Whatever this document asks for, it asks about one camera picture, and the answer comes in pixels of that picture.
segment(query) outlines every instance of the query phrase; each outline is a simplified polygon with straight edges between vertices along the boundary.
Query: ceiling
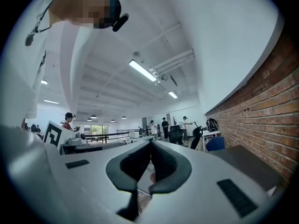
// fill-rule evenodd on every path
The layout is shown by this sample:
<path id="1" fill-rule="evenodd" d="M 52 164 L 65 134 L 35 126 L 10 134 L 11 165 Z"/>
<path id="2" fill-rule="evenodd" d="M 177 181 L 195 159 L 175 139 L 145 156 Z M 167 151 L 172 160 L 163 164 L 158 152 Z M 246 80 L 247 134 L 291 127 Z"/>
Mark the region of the ceiling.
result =
<path id="1" fill-rule="evenodd" d="M 111 28 L 93 33 L 95 41 L 80 64 L 84 69 L 82 79 L 76 80 L 78 97 L 72 97 L 77 102 L 79 121 L 86 121 L 92 114 L 104 121 L 118 120 L 137 105 L 169 99 L 169 91 L 175 91 L 179 97 L 196 92 L 194 60 L 167 72 L 167 81 L 158 86 L 128 64 L 135 59 L 149 71 L 192 49 L 167 0 L 121 0 L 121 6 L 122 14 L 129 14 L 128 22 L 116 33 Z M 48 85 L 42 86 L 39 102 L 49 99 L 68 109 L 69 92 L 62 81 L 69 80 L 70 75 L 61 72 L 65 62 L 60 59 L 67 50 L 65 45 L 60 46 L 63 26 L 61 22 L 50 29 L 44 77 Z"/>

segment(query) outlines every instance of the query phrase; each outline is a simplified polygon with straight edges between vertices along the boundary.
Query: black rubber grip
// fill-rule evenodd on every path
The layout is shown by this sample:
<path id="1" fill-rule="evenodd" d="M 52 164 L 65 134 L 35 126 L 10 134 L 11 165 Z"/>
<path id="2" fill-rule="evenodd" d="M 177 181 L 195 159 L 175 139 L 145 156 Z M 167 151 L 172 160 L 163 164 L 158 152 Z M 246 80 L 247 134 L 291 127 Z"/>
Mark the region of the black rubber grip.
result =
<path id="1" fill-rule="evenodd" d="M 257 205 L 253 203 L 230 179 L 219 181 L 217 184 L 225 196 L 229 199 L 240 217 L 248 215 L 257 208 Z"/>
<path id="2" fill-rule="evenodd" d="M 112 158 L 106 166 L 107 176 L 117 189 L 134 194 L 150 159 L 156 172 L 156 183 L 150 188 L 151 194 L 177 190 L 192 171 L 186 157 L 151 140 Z"/>
<path id="3" fill-rule="evenodd" d="M 88 163 L 89 163 L 89 161 L 83 159 L 83 160 L 79 160 L 79 161 L 75 161 L 75 162 L 68 162 L 65 165 L 68 169 L 71 169 L 71 168 L 76 168 L 76 167 L 86 165 Z"/>

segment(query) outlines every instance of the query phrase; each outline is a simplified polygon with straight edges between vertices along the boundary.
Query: white t-shirt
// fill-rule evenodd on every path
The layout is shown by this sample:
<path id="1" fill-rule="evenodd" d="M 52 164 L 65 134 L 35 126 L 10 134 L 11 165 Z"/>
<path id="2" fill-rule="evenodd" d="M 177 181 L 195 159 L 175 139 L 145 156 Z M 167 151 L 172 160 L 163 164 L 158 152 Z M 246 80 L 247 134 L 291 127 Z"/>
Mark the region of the white t-shirt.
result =
<path id="1" fill-rule="evenodd" d="M 33 0 L 7 39 L 0 59 L 0 124 L 21 126 L 24 118 L 36 118 L 45 64 L 39 67 L 45 54 L 48 30 L 35 34 L 30 46 L 25 46 L 25 40 L 51 1 Z M 38 30 L 49 26 L 47 11 Z"/>
<path id="2" fill-rule="evenodd" d="M 186 125 L 186 120 L 183 120 L 183 125 L 182 125 L 182 129 L 187 129 L 187 125 Z"/>
<path id="3" fill-rule="evenodd" d="M 151 134 L 156 134 L 156 133 L 158 133 L 158 126 L 156 125 L 156 124 L 149 124 L 149 126 L 150 126 L 150 128 L 151 128 Z"/>

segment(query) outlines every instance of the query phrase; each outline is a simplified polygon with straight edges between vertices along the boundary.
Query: person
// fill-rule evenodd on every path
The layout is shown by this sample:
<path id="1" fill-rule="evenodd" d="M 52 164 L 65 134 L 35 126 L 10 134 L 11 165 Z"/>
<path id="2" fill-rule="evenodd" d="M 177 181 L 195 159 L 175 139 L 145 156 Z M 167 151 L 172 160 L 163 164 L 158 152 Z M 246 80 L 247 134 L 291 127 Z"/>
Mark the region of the person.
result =
<path id="1" fill-rule="evenodd" d="M 41 129 L 39 128 L 39 125 L 36 126 L 36 132 L 37 132 L 37 133 L 40 133 L 40 132 L 41 132 Z"/>
<path id="2" fill-rule="evenodd" d="M 16 22 L 1 54 L 0 87 L 5 89 L 0 90 L 0 124 L 25 129 L 24 118 L 37 117 L 37 98 L 47 59 L 47 32 L 52 25 L 67 21 L 115 29 L 125 22 L 120 14 L 119 0 L 33 0 Z M 23 100 L 22 108 L 14 97 Z"/>
<path id="3" fill-rule="evenodd" d="M 162 127 L 164 132 L 164 139 L 168 139 L 168 122 L 166 121 L 166 118 L 163 118 Z"/>
<path id="4" fill-rule="evenodd" d="M 151 135 L 155 136 L 155 139 L 158 140 L 158 125 L 154 123 L 153 120 L 150 121 L 149 127 L 151 128 Z"/>
<path id="5" fill-rule="evenodd" d="M 188 119 L 186 116 L 183 117 L 183 125 L 182 125 L 182 130 L 184 134 L 184 140 L 188 141 L 188 135 L 187 135 L 187 125 L 192 125 L 192 123 L 187 123 L 186 119 Z"/>
<path id="6" fill-rule="evenodd" d="M 36 125 L 35 124 L 33 124 L 32 126 L 31 126 L 31 132 L 36 132 Z"/>
<path id="7" fill-rule="evenodd" d="M 73 131 L 73 129 L 71 128 L 70 123 L 72 122 L 74 117 L 76 117 L 76 116 L 73 115 L 72 113 L 67 112 L 65 114 L 65 122 L 61 125 L 61 127 Z"/>

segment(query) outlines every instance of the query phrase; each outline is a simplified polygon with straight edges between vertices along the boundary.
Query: red brick wall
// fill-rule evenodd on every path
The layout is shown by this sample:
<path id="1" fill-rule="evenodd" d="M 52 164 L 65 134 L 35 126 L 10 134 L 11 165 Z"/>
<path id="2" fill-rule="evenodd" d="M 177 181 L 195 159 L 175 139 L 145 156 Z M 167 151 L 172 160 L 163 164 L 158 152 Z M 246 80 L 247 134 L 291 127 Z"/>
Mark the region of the red brick wall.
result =
<path id="1" fill-rule="evenodd" d="M 247 84 L 206 114 L 217 120 L 227 147 L 244 146 L 286 180 L 299 161 L 298 64 L 299 52 L 284 30 Z"/>

